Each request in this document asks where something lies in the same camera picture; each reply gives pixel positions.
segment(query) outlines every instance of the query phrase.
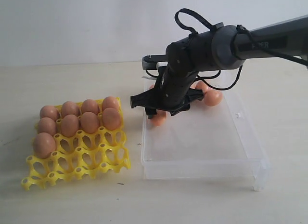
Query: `egg carton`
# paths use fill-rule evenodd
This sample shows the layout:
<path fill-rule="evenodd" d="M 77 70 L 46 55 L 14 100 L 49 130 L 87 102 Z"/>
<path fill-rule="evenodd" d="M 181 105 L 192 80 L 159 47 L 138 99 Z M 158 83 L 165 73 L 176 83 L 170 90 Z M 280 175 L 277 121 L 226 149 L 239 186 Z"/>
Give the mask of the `egg carton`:
<path fill-rule="evenodd" d="M 102 123 L 98 130 L 89 134 L 78 130 L 73 137 L 65 137 L 60 133 L 53 136 L 56 142 L 56 150 L 46 159 L 40 159 L 35 155 L 28 156 L 26 163 L 29 166 L 29 175 L 22 179 L 21 185 L 29 190 L 33 184 L 45 189 L 47 184 L 56 185 L 59 179 L 71 181 L 73 178 L 82 179 L 83 175 L 95 178 L 98 172 L 105 173 L 113 170 L 119 173 L 122 167 L 130 169 L 128 149 L 124 147 L 126 134 L 124 127 L 123 112 L 120 98 L 119 113 L 122 118 L 120 128 L 116 130 L 106 129 Z M 103 99 L 96 100 L 101 104 Z M 61 105 L 55 106 L 61 111 Z M 100 122 L 102 110 L 98 114 Z M 58 131 L 62 119 L 56 121 Z"/>

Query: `clear plastic container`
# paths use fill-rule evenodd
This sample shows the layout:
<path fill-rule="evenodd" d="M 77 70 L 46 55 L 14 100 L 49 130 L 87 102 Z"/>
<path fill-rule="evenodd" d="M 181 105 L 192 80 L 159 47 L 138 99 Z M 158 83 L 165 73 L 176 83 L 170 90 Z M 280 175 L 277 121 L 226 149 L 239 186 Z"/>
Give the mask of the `clear plastic container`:
<path fill-rule="evenodd" d="M 233 77 L 225 72 L 219 78 L 212 83 L 221 86 Z M 144 89 L 152 84 L 145 79 Z M 254 176 L 254 190 L 264 188 L 267 156 L 235 89 L 223 94 L 218 106 L 195 101 L 189 111 L 168 114 L 159 127 L 144 114 L 141 162 L 146 179 Z"/>

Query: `robotic arm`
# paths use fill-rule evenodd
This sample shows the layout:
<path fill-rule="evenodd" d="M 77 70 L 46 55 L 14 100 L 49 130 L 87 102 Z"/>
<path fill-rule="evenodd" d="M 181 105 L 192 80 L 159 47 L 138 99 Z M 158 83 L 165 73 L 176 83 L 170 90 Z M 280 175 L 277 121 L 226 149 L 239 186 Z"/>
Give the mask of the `robotic arm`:
<path fill-rule="evenodd" d="M 185 26 L 179 20 L 179 13 L 193 16 L 209 28 L 209 31 L 199 34 L 194 28 Z M 267 57 L 280 57 L 308 66 L 308 16 L 251 32 L 241 25 L 211 25 L 189 9 L 179 10 L 175 14 L 175 20 L 182 29 L 190 31 L 191 34 L 168 45 L 166 55 L 143 57 L 144 70 L 158 70 L 155 86 L 130 98 L 131 107 L 144 107 L 150 119 L 157 109 L 168 111 L 174 116 L 189 110 L 192 101 L 202 100 L 202 91 L 190 89 L 190 86 L 200 79 L 213 79 L 219 76 L 220 71 L 207 78 L 199 77 L 199 72 L 239 68 L 239 76 L 246 59 Z M 167 65 L 162 66 L 162 62 L 167 62 Z M 218 90 L 228 90 L 235 83 Z"/>

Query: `yellow egg tray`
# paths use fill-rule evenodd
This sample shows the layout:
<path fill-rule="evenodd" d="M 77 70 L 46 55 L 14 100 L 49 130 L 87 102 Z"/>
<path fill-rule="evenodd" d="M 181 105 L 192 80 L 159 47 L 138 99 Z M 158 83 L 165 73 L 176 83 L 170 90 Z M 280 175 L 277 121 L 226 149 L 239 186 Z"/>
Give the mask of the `yellow egg tray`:
<path fill-rule="evenodd" d="M 29 166 L 29 175 L 22 179 L 21 185 L 25 190 L 29 190 L 33 184 L 45 189 L 47 184 L 56 185 L 58 180 L 71 181 L 72 179 L 82 179 L 84 175 L 95 178 L 98 172 L 113 170 L 119 173 L 122 167 L 130 169 L 128 149 L 124 147 L 126 142 L 123 112 L 120 115 L 122 124 L 119 129 L 107 130 L 104 126 L 98 128 L 93 134 L 78 130 L 73 137 L 64 137 L 60 133 L 54 135 L 56 141 L 56 151 L 46 159 L 37 158 L 35 155 L 28 156 L 26 163 Z M 55 106 L 61 111 L 61 105 Z M 98 114 L 100 122 L 102 113 Z M 56 121 L 60 130 L 62 119 Z"/>

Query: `table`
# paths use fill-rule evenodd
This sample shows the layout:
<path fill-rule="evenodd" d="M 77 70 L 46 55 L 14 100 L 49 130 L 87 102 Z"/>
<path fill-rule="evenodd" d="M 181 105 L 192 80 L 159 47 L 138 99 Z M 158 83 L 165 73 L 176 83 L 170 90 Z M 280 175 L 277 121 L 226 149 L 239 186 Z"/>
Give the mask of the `table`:
<path fill-rule="evenodd" d="M 301 65 L 250 60 L 236 85 L 273 166 L 262 192 L 252 191 L 249 178 L 143 179 L 143 110 L 129 105 L 143 90 L 140 62 L 0 72 L 0 223 L 308 222 L 308 72 Z M 40 108 L 111 94 L 122 100 L 132 168 L 24 191 L 20 181 Z"/>

